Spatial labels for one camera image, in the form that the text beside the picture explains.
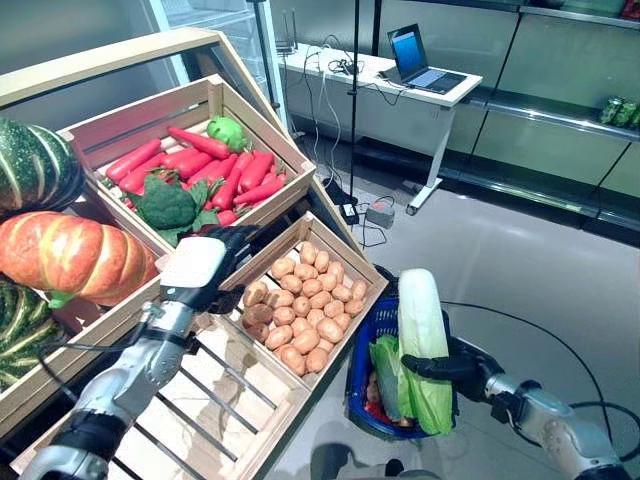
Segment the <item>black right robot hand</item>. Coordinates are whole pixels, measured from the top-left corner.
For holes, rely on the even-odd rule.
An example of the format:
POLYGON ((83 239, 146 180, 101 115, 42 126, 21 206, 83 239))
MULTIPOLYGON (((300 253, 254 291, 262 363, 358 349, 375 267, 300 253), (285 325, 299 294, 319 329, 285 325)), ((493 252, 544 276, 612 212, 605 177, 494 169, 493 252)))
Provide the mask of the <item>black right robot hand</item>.
POLYGON ((403 354, 401 362, 413 374, 437 381, 449 381, 454 389, 475 403, 490 403, 486 393, 489 380, 504 374, 504 369, 488 353, 457 338, 448 339, 450 355, 445 357, 419 358, 403 354))

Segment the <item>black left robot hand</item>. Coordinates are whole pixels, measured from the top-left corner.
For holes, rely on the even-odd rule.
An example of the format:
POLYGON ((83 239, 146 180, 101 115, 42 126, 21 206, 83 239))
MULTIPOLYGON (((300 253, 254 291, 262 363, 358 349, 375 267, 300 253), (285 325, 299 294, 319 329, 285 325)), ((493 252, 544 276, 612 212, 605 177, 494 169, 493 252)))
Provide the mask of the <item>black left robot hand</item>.
POLYGON ((244 292, 242 286, 222 284, 246 254, 256 225, 208 224, 198 235, 182 238, 160 274, 160 301, 181 304, 194 312, 228 314, 244 292))

